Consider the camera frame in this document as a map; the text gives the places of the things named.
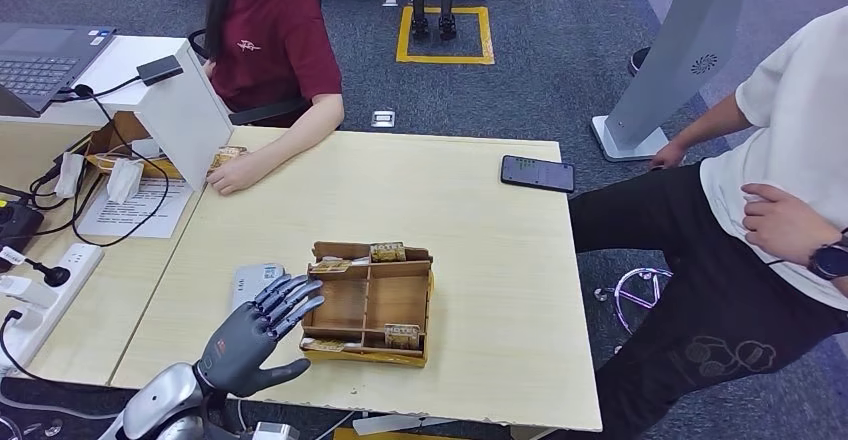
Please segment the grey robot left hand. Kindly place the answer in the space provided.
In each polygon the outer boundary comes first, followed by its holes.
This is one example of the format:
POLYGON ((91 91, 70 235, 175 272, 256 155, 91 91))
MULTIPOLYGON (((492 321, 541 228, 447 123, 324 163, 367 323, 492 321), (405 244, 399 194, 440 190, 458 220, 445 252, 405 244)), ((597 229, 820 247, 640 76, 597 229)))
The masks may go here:
POLYGON ((311 367, 307 358, 268 369, 262 365, 278 343, 324 303, 318 293, 322 286, 307 274, 285 274, 236 307, 193 365, 203 393, 245 398, 304 374, 311 367))

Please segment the person's left hand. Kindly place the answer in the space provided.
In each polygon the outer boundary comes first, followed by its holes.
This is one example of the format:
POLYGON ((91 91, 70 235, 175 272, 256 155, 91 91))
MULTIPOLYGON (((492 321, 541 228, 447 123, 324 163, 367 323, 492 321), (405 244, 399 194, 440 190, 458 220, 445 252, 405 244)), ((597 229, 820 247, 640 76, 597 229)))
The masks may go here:
POLYGON ((206 182, 220 195, 230 195, 254 185, 268 173, 262 158, 248 153, 230 159, 207 175, 206 182))
POLYGON ((807 266, 817 250, 842 238, 837 227, 788 192, 759 183, 741 190, 749 196, 742 221, 746 241, 779 260, 807 266))

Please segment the person's right hand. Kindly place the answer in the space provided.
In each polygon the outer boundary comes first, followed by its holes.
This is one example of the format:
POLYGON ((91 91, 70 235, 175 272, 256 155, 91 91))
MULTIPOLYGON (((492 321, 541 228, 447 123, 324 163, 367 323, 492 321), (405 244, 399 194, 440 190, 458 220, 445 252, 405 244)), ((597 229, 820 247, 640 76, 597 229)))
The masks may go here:
POLYGON ((676 141, 670 141, 662 147, 650 160, 650 170, 675 168, 685 159, 688 147, 676 141))

